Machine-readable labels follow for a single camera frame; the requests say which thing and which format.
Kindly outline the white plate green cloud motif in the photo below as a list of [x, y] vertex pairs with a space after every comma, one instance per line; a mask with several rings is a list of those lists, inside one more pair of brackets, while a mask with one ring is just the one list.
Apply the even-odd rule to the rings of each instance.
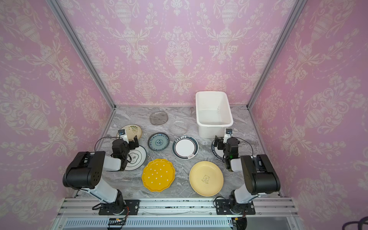
[[129, 152], [128, 156], [129, 162], [125, 167], [125, 171], [134, 171], [144, 164], [147, 158], [147, 152], [143, 146], [139, 146], [134, 150], [132, 149]]

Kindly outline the pale yellow bear plate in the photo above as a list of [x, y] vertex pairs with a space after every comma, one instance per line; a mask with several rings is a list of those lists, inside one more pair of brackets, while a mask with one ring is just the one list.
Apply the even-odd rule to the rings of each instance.
[[215, 196], [224, 184], [221, 169], [214, 163], [201, 161], [190, 170], [189, 182], [193, 190], [201, 196]]

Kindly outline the white plate green red rim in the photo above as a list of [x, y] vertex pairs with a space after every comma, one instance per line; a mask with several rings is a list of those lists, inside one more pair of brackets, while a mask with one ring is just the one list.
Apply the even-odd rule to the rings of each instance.
[[197, 140], [191, 136], [180, 136], [172, 143], [171, 150], [177, 158], [190, 160], [197, 155], [199, 145]]

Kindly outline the yellow scalloped dotted plate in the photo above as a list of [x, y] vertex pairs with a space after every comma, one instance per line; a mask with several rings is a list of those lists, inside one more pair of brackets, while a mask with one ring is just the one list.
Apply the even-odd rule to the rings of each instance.
[[142, 181], [150, 192], [162, 192], [168, 189], [175, 179], [175, 168], [166, 159], [156, 159], [143, 169]]

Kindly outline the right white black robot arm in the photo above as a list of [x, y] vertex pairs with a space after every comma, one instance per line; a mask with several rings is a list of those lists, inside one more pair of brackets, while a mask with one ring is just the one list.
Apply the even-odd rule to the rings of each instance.
[[279, 177], [266, 154], [239, 155], [237, 138], [215, 137], [214, 148], [223, 151], [222, 161], [230, 172], [242, 172], [243, 185], [231, 192], [226, 207], [234, 214], [255, 214], [253, 200], [281, 189]]

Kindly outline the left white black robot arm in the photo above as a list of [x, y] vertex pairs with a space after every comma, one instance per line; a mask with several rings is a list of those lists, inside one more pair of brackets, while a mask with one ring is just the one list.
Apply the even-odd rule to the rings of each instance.
[[63, 175], [63, 185], [97, 198], [99, 204], [92, 209], [98, 210], [99, 215], [136, 215], [139, 201], [125, 201], [122, 192], [102, 178], [102, 172], [125, 171], [127, 164], [132, 162], [129, 153], [139, 146], [135, 136], [133, 141], [127, 138], [114, 140], [110, 156], [105, 151], [78, 152]]

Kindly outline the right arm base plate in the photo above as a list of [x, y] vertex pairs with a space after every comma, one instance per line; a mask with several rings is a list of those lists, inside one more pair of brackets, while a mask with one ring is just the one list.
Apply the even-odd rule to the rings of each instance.
[[218, 215], [255, 215], [255, 206], [252, 203], [237, 204], [227, 199], [214, 201]]

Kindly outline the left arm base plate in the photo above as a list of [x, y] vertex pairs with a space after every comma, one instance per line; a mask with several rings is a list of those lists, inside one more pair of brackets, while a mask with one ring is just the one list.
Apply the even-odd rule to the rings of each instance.
[[128, 199], [125, 200], [125, 204], [123, 204], [122, 207], [118, 208], [113, 208], [112, 205], [100, 204], [98, 214], [100, 216], [108, 216], [108, 215], [136, 216], [138, 215], [139, 208], [140, 208], [139, 199]]

